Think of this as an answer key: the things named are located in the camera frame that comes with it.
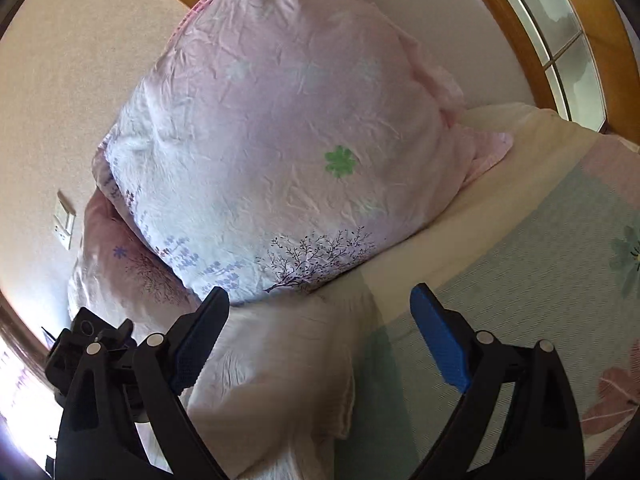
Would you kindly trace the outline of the wooden glass door frame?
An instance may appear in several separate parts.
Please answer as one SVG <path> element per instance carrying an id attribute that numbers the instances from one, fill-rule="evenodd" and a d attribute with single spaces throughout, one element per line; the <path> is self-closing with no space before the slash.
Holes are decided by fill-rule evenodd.
<path id="1" fill-rule="evenodd" d="M 614 0 L 482 1 L 538 107 L 638 142 L 638 63 Z"/>

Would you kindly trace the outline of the pink lavender pillow right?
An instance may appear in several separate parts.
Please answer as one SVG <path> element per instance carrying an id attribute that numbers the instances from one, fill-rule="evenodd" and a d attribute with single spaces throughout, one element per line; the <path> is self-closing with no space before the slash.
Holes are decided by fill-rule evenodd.
<path id="1" fill-rule="evenodd" d="M 311 290 L 423 230 L 512 148 L 372 0 L 200 0 L 93 175 L 198 296 Z"/>

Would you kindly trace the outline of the white wall switch panel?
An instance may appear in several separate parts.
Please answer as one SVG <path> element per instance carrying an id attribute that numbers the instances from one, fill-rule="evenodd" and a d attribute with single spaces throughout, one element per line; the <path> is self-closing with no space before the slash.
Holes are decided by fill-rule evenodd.
<path id="1" fill-rule="evenodd" d="M 65 195 L 58 191 L 55 195 L 53 211 L 53 234 L 65 250 L 72 247 L 76 211 Z"/>

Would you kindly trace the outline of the pink floral pillow left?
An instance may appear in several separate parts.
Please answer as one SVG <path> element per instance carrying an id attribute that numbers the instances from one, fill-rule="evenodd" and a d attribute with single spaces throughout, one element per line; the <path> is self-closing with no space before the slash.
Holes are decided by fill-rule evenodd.
<path id="1" fill-rule="evenodd" d="M 132 338 L 167 333 L 195 311 L 198 296 L 139 240 L 104 194 L 96 190 L 84 212 L 84 229 L 68 282 L 68 314 L 86 308 L 111 326 L 129 318 Z"/>

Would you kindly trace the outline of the patchwork floral bed sheet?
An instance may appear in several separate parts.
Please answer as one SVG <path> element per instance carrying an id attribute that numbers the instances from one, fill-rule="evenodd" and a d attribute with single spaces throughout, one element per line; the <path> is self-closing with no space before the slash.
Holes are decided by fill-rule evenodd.
<path id="1" fill-rule="evenodd" d="M 510 153 L 426 230 L 323 291 L 374 313 L 335 474 L 408 478 L 458 402 L 410 312 L 422 283 L 505 344 L 552 342 L 577 405 L 584 475 L 603 479 L 639 418 L 639 150 L 524 104 L 463 120 L 511 133 Z"/>

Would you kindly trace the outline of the beige cable knit sweater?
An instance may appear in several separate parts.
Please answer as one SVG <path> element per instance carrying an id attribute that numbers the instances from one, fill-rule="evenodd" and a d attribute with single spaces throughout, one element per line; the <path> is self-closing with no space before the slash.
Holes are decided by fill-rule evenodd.
<path id="1" fill-rule="evenodd" d="M 179 399 L 231 479 L 331 479 L 348 438 L 372 297 L 283 295 L 233 308 Z"/>

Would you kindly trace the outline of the dark framed window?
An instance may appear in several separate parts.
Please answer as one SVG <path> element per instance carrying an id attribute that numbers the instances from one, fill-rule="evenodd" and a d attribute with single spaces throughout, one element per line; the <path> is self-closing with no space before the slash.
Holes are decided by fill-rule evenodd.
<path id="1" fill-rule="evenodd" d="M 43 374 L 46 348 L 1 300 L 1 477 L 49 479 L 62 408 Z"/>

